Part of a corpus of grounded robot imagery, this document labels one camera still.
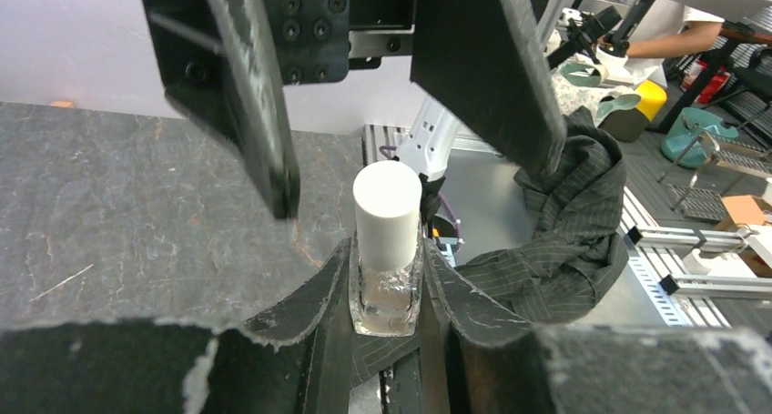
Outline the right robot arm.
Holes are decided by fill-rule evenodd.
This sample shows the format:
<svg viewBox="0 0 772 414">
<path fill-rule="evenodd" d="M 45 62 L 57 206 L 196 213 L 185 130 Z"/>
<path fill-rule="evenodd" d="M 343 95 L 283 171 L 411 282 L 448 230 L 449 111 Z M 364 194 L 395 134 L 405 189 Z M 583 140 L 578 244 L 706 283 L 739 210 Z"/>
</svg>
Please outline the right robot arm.
<svg viewBox="0 0 772 414">
<path fill-rule="evenodd" d="M 565 132 L 539 28 L 549 0 L 141 0 L 166 100 L 242 162 L 272 216 L 300 204 L 284 90 L 411 58 L 427 95 L 395 158 L 439 206 L 461 126 L 534 173 Z"/>
</svg>

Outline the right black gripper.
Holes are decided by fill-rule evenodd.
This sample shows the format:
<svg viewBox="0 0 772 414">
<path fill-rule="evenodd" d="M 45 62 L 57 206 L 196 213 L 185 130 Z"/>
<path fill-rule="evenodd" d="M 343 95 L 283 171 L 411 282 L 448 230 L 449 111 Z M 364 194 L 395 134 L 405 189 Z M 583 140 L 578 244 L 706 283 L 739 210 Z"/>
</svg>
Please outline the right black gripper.
<svg viewBox="0 0 772 414">
<path fill-rule="evenodd" d="M 527 172 L 558 166 L 567 130 L 531 0 L 141 3 L 164 97 L 239 156 L 277 220 L 300 204 L 283 82 L 340 82 L 384 57 L 412 52 L 411 81 Z"/>
</svg>

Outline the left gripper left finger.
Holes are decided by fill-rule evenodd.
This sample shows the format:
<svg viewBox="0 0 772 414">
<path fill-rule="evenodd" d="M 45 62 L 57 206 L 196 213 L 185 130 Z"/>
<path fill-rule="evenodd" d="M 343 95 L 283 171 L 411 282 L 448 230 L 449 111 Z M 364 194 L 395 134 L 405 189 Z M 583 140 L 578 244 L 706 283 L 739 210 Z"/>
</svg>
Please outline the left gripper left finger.
<svg viewBox="0 0 772 414">
<path fill-rule="evenodd" d="M 4 413 L 344 413 L 351 239 L 243 323 L 32 321 L 1 330 Z"/>
</svg>

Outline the clear nail polish bottle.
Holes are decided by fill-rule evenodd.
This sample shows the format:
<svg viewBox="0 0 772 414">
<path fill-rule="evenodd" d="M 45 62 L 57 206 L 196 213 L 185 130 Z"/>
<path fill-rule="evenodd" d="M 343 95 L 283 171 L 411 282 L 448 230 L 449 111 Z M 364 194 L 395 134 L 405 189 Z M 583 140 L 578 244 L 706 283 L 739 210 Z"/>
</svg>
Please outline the clear nail polish bottle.
<svg viewBox="0 0 772 414">
<path fill-rule="evenodd" d="M 421 304 L 422 183 L 409 166 L 383 160 L 358 173 L 352 194 L 349 307 L 354 329 L 374 337 L 409 337 Z"/>
</svg>

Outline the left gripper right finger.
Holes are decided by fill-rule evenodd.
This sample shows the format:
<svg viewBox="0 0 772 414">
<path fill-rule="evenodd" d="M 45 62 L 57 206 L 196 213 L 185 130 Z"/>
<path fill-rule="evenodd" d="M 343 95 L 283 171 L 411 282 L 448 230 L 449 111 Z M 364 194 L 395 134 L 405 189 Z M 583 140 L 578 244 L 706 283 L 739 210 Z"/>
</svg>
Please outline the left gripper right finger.
<svg viewBox="0 0 772 414">
<path fill-rule="evenodd" d="M 424 413 L 768 413 L 771 347 L 747 329 L 534 325 L 422 244 Z"/>
</svg>

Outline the black pinstripe sleeve forearm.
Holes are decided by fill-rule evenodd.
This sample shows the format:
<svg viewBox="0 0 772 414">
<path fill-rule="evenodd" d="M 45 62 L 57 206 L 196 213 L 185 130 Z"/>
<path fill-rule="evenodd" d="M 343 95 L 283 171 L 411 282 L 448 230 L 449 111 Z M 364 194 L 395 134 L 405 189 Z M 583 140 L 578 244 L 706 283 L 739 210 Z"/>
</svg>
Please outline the black pinstripe sleeve forearm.
<svg viewBox="0 0 772 414">
<path fill-rule="evenodd" d="M 586 315 L 627 264 L 617 229 L 626 168 L 615 139 L 581 106 L 565 121 L 568 134 L 550 176 L 519 170 L 513 177 L 535 214 L 532 239 L 482 253 L 456 268 L 515 315 L 536 323 L 567 323 Z"/>
</svg>

